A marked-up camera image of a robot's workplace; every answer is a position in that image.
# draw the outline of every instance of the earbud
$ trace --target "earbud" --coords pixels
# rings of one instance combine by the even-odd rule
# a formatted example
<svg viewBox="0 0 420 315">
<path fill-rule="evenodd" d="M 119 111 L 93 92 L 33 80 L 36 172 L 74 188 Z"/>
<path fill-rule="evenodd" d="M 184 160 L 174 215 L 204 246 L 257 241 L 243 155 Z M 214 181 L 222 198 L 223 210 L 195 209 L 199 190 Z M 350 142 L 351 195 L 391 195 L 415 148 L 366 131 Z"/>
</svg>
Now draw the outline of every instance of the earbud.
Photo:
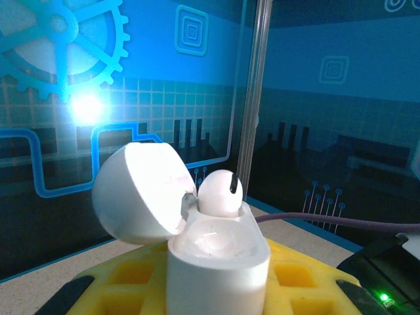
<svg viewBox="0 0 420 315">
<path fill-rule="evenodd" d="M 238 217 L 242 198 L 241 181 L 233 172 L 214 171 L 199 187 L 198 210 L 212 217 Z"/>
</svg>

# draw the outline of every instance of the gear graphic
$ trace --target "gear graphic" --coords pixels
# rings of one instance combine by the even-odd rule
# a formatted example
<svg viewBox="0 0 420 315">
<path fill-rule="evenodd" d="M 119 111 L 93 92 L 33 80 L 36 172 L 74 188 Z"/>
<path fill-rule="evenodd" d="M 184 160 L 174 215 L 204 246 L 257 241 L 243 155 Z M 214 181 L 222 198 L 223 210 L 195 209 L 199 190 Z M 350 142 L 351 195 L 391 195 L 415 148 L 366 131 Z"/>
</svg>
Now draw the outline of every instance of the gear graphic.
<svg viewBox="0 0 420 315">
<path fill-rule="evenodd" d="M 125 41 L 130 40 L 130 36 L 123 29 L 123 25 L 128 23 L 128 18 L 121 15 L 119 11 L 123 0 L 101 0 L 73 11 L 63 4 L 64 0 L 51 0 L 46 3 L 40 0 L 20 0 L 19 2 L 36 14 L 37 24 L 0 37 L 0 77 L 13 76 L 18 81 L 17 89 L 19 91 L 23 92 L 28 87 L 33 87 L 39 91 L 40 99 L 45 100 L 50 93 L 54 93 L 63 102 L 68 101 L 69 95 L 79 91 L 97 89 L 103 82 L 110 85 L 114 82 L 111 74 L 114 71 L 122 71 L 123 68 L 119 64 L 119 60 L 121 57 L 128 56 L 123 45 Z M 79 23 L 106 12 L 111 12 L 115 24 L 115 47 L 111 56 L 79 32 Z M 51 26 L 53 16 L 58 16 L 65 21 L 67 28 L 64 31 L 58 31 Z M 54 44 L 56 83 L 46 82 L 27 74 L 3 55 L 4 52 L 42 37 L 46 37 Z M 67 45 L 70 43 L 79 45 L 103 62 L 104 69 L 88 81 L 69 84 Z"/>
</svg>

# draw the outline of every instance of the yellow foam tray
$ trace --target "yellow foam tray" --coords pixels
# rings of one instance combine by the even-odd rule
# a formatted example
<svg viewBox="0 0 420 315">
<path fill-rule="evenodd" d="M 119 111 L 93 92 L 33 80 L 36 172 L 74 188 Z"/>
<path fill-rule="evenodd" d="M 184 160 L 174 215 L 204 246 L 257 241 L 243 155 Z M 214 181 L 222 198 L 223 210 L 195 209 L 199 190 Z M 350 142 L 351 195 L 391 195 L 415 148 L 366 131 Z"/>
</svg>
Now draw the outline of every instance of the yellow foam tray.
<svg viewBox="0 0 420 315">
<path fill-rule="evenodd" d="M 353 276 L 274 241 L 263 315 L 360 315 L 336 280 Z M 147 245 L 80 274 L 93 283 L 68 315 L 166 315 L 167 243 Z"/>
</svg>

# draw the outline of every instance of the table surface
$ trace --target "table surface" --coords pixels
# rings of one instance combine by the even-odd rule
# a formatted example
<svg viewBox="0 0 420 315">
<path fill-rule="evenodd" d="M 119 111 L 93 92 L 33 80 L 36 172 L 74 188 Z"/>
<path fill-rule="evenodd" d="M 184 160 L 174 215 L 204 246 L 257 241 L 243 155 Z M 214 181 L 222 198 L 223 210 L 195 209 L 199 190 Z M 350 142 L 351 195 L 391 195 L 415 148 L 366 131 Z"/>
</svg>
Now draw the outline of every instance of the table surface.
<svg viewBox="0 0 420 315">
<path fill-rule="evenodd" d="M 251 207 L 253 214 L 266 214 Z M 352 253 L 282 220 L 260 223 L 263 235 L 330 266 Z M 0 285 L 1 315 L 31 315 L 78 273 L 108 259 L 138 248 L 120 241 L 95 247 L 78 255 L 50 264 Z"/>
</svg>

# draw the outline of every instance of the wall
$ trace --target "wall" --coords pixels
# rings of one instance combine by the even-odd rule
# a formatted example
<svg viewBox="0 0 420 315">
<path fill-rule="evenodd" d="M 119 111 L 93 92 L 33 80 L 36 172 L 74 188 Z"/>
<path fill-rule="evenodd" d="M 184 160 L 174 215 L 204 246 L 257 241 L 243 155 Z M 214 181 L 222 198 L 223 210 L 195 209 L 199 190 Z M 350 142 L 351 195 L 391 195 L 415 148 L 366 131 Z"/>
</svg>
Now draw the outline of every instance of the wall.
<svg viewBox="0 0 420 315">
<path fill-rule="evenodd" d="M 228 159 L 253 15 L 242 0 L 119 2 L 0 2 L 0 279 L 109 238 L 91 208 L 92 158 L 154 133 L 196 182 Z M 94 128 L 110 129 L 98 148 Z"/>
<path fill-rule="evenodd" d="M 275 1 L 249 195 L 284 211 L 420 220 L 417 1 Z M 359 245 L 380 234 L 318 224 Z"/>
</svg>

